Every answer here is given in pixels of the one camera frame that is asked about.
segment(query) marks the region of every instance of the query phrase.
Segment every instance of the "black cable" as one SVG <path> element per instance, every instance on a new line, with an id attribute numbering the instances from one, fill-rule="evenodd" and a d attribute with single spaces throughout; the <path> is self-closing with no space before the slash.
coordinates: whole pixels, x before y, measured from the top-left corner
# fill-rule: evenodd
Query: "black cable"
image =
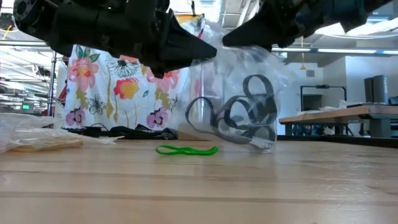
<path id="1" fill-rule="evenodd" d="M 95 128 L 94 125 L 100 125 L 101 127 L 98 127 L 98 128 L 104 128 L 106 131 L 109 132 L 109 130 L 108 130 L 108 129 L 105 127 L 105 125 L 102 124 L 102 123 L 95 123 L 95 124 L 92 124 L 90 127 Z"/>
<path id="2" fill-rule="evenodd" d="M 192 14 L 193 16 L 196 16 L 196 12 L 195 12 L 195 0 L 191 1 L 191 9 L 192 9 Z"/>
<path id="3" fill-rule="evenodd" d="M 252 78 L 260 79 L 266 88 L 266 93 L 252 94 L 250 92 L 249 82 Z M 243 92 L 244 95 L 242 96 L 232 96 L 217 111 L 215 110 L 214 105 L 209 98 L 205 96 L 195 98 L 187 106 L 187 110 L 185 112 L 185 119 L 187 120 L 187 123 L 199 133 L 212 134 L 225 141 L 235 144 L 250 144 L 252 146 L 259 147 L 251 143 L 254 137 L 259 137 L 261 139 L 267 139 L 274 142 L 276 139 L 276 133 L 271 128 L 271 125 L 276 120 L 278 111 L 274 99 L 274 89 L 272 87 L 272 83 L 263 75 L 250 75 L 243 81 Z M 190 110 L 198 100 L 204 100 L 210 108 L 211 131 L 198 129 L 189 120 Z M 238 125 L 237 122 L 231 118 L 231 109 L 235 103 L 240 103 L 244 106 L 250 119 L 249 124 Z M 243 132 L 241 134 L 222 133 L 220 131 L 220 121 L 224 121 L 229 128 L 237 129 Z M 265 129 L 268 132 L 268 136 L 256 136 L 261 129 Z"/>

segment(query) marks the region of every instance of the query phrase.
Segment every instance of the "table surface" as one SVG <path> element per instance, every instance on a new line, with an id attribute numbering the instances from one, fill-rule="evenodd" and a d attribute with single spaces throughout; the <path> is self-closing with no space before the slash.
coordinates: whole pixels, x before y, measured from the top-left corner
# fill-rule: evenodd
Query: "table surface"
<path id="1" fill-rule="evenodd" d="M 398 115 L 398 106 L 388 105 L 367 105 L 357 106 L 347 109 L 339 109 L 333 111 L 308 113 L 299 116 L 279 119 L 280 124 L 288 123 L 352 123 L 358 122 L 359 115 L 366 114 L 383 114 L 383 115 Z"/>
<path id="2" fill-rule="evenodd" d="M 279 142 L 270 154 L 160 156 L 161 143 L 1 154 L 0 223 L 397 223 L 396 149 Z"/>

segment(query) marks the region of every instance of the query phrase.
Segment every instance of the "clear plastic bag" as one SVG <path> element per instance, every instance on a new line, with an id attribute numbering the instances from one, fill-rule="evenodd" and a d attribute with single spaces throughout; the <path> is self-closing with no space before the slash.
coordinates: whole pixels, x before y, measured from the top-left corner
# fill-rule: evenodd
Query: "clear plastic bag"
<path id="1" fill-rule="evenodd" d="M 172 123 L 188 136 L 269 149 L 277 138 L 280 92 L 296 74 L 260 47 L 224 47 L 225 34 L 206 22 L 202 39 L 217 48 L 217 56 L 190 67 Z"/>
<path id="2" fill-rule="evenodd" d="M 41 128 L 61 119 L 29 114 L 0 113 L 0 152 L 35 152 L 78 147 L 83 143 L 114 144 L 117 138 L 95 139 L 62 129 Z"/>

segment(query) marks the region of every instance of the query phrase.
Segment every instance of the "floral fabric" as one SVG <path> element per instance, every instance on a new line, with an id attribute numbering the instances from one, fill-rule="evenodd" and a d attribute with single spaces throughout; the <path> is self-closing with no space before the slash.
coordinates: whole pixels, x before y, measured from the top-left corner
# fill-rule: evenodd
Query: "floral fabric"
<path id="1" fill-rule="evenodd" d="M 203 16 L 180 21 L 182 27 L 199 35 Z M 166 73 L 158 79 L 136 58 L 112 57 L 109 53 L 76 45 L 69 58 L 64 128 L 101 123 L 151 129 L 168 124 L 188 69 Z"/>

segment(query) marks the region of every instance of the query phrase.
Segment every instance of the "pink flower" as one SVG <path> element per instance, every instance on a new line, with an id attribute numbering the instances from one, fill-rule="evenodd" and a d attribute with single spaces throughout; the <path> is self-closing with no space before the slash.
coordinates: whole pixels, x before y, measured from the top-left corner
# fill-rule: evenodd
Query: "pink flower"
<path id="1" fill-rule="evenodd" d="M 86 114 L 83 111 L 82 107 L 79 107 L 78 109 L 74 109 L 73 111 L 69 112 L 65 118 L 69 126 L 73 126 L 75 123 L 77 126 L 81 126 L 82 122 L 85 119 L 86 119 Z"/>
<path id="2" fill-rule="evenodd" d="M 148 115 L 147 124 L 150 128 L 154 128 L 155 124 L 157 127 L 164 128 L 164 126 L 168 120 L 169 120 L 169 116 L 166 112 L 166 108 L 161 107 L 158 110 L 155 110 L 150 115 Z"/>
<path id="3" fill-rule="evenodd" d="M 178 83 L 178 76 L 180 75 L 180 70 L 174 70 L 164 74 L 162 79 L 155 78 L 155 75 L 150 69 L 147 70 L 147 80 L 151 83 L 156 83 L 158 89 L 162 92 L 167 93 L 171 89 L 174 89 Z"/>
<path id="4" fill-rule="evenodd" d="M 77 82 L 81 91 L 86 91 L 88 87 L 94 87 L 97 72 L 98 65 L 92 63 L 89 57 L 78 58 L 73 60 L 69 69 L 69 80 Z"/>

